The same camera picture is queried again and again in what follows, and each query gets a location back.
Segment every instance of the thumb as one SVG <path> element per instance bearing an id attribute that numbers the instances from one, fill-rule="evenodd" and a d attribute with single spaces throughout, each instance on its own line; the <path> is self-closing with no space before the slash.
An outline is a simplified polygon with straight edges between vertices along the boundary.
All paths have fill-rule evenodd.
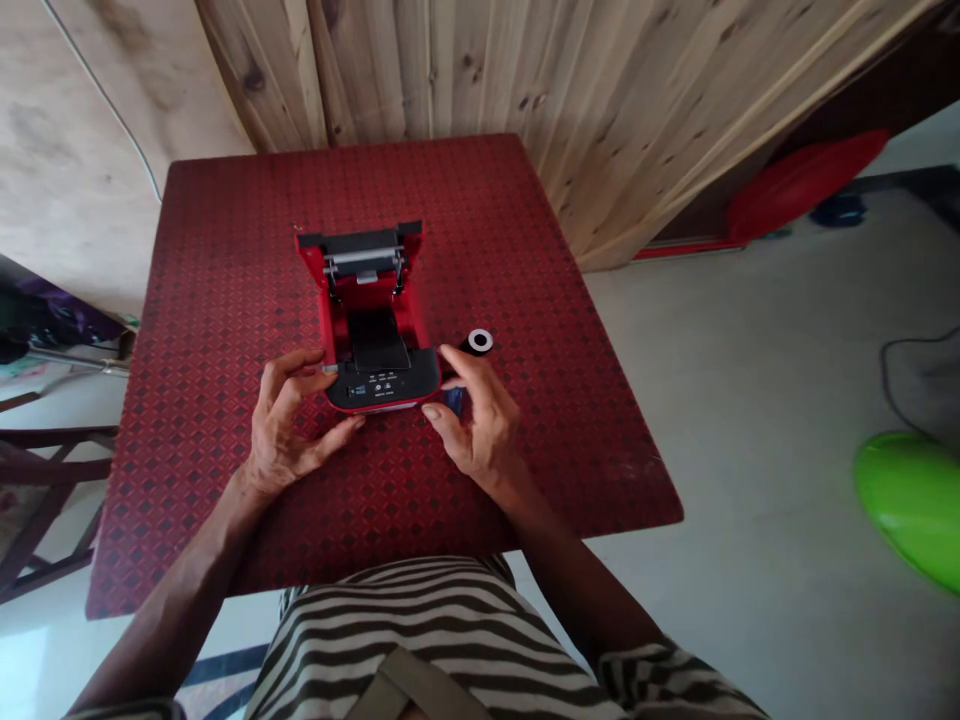
<path id="1" fill-rule="evenodd" d="M 306 472 L 316 470 L 329 460 L 330 456 L 337 450 L 350 442 L 350 439 L 356 435 L 357 430 L 363 427 L 366 420 L 363 415 L 354 415 L 346 420 L 341 420 L 330 428 L 326 435 L 308 446 L 303 454 L 304 460 L 310 465 Z"/>
<path id="2" fill-rule="evenodd" d="M 450 408 L 439 403 L 428 403 L 423 406 L 423 415 L 443 440 L 443 449 L 454 462 L 470 457 L 470 436 Z"/>

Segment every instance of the wrist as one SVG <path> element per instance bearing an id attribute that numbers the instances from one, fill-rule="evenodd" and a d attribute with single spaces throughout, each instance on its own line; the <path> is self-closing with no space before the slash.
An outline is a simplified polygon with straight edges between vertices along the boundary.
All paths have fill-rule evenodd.
<path id="1" fill-rule="evenodd" d="M 540 494 L 522 460 L 498 473 L 486 486 L 490 488 L 490 499 L 507 515 L 530 504 Z"/>
<path id="2" fill-rule="evenodd" d="M 280 495 L 279 491 L 269 489 L 271 487 L 272 484 L 265 483 L 257 471 L 251 467 L 250 461 L 246 460 L 233 473 L 224 490 L 224 495 L 229 492 L 241 510 L 262 512 Z"/>

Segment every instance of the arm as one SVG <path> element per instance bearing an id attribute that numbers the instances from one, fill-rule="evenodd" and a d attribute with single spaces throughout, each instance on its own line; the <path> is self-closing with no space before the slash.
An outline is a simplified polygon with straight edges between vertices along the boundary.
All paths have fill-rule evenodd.
<path id="1" fill-rule="evenodd" d="M 263 513 L 286 487 L 319 468 L 363 424 L 363 417 L 349 418 L 315 441 L 297 434 L 294 416 L 301 402 L 336 379 L 310 367 L 322 355 L 323 351 L 296 350 L 267 364 L 253 414 L 250 457 L 134 615 L 71 713 L 176 694 L 220 612 Z"/>
<path id="2" fill-rule="evenodd" d="M 460 424 L 443 405 L 424 415 L 457 467 L 497 503 L 510 520 L 544 597 L 587 661 L 663 640 L 663 633 L 626 588 L 559 517 L 530 478 L 514 437 L 520 412 L 485 361 L 444 345 L 459 377 L 444 387 L 465 387 L 473 423 Z"/>

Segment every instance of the electrical cord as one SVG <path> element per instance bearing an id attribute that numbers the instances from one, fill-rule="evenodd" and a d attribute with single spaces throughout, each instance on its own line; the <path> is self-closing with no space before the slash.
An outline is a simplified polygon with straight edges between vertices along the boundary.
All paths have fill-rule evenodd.
<path id="1" fill-rule="evenodd" d="M 896 401 L 893 399 L 893 391 L 890 389 L 890 367 L 887 356 L 890 353 L 890 350 L 897 345 L 903 345 L 905 343 L 921 343 L 925 345 L 933 345 L 936 343 L 946 342 L 952 338 L 957 333 L 960 333 L 960 325 L 957 325 L 955 328 L 945 332 L 943 335 L 939 335 L 933 338 L 899 338 L 897 340 L 891 340 L 890 342 L 884 343 L 880 347 L 880 382 L 883 386 L 883 397 L 887 401 L 887 405 L 890 406 L 890 409 L 893 411 L 893 414 L 899 418 L 900 422 L 906 425 L 908 428 L 913 430 L 918 435 L 925 437 L 927 440 L 932 440 L 933 442 L 940 444 L 940 441 L 933 436 L 932 433 L 927 432 L 922 427 L 914 423 L 910 418 L 904 415 L 903 411 L 897 406 Z"/>
<path id="2" fill-rule="evenodd" d="M 100 81 L 97 80 L 97 76 L 93 74 L 93 70 L 90 68 L 90 65 L 81 54 L 80 48 L 77 47 L 77 44 L 70 36 L 70 32 L 60 19 L 60 16 L 57 15 L 57 11 L 54 10 L 53 6 L 50 4 L 50 0 L 40 0 L 40 2 L 43 3 L 43 6 L 47 10 L 47 14 L 50 15 L 57 27 L 60 29 L 60 34 L 63 35 L 63 39 L 67 41 L 67 45 L 69 45 L 70 49 L 73 50 L 74 56 L 87 73 L 87 77 L 90 78 L 90 81 L 93 83 L 94 87 L 97 88 L 97 92 L 100 93 L 100 97 L 102 97 L 104 102 L 107 103 L 107 106 L 110 108 L 113 116 L 117 119 L 117 122 L 120 123 L 120 127 L 122 127 L 123 131 L 127 134 L 127 137 L 130 139 L 130 143 L 133 145 L 133 149 L 137 151 L 137 155 L 140 157 L 140 162 L 143 163 L 143 167 L 147 171 L 147 177 L 150 178 L 150 186 L 153 188 L 154 197 L 157 198 L 158 203 L 162 203 L 163 198 L 160 195 L 160 188 L 157 186 L 157 179 L 153 176 L 153 169 L 150 167 L 150 163 L 147 161 L 147 156 L 144 155 L 143 148 L 140 147 L 140 143 L 137 142 L 137 139 L 133 136 L 133 132 L 131 132 L 130 128 L 127 126 L 127 123 L 120 115 L 120 111 L 117 110 L 116 106 L 113 104 L 113 101 L 107 95 L 106 90 L 103 89 Z"/>

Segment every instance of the wooden chair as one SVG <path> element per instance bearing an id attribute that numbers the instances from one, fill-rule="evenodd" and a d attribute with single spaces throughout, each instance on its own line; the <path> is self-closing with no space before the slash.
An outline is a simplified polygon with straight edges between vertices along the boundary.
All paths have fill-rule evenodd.
<path id="1" fill-rule="evenodd" d="M 111 459 L 66 462 L 77 445 L 113 450 L 116 426 L 0 430 L 0 605 L 86 567 L 100 525 L 101 504 L 73 552 L 50 562 L 35 552 L 78 484 L 110 474 Z M 60 446 L 49 460 L 31 448 Z M 20 577 L 29 569 L 32 572 Z"/>

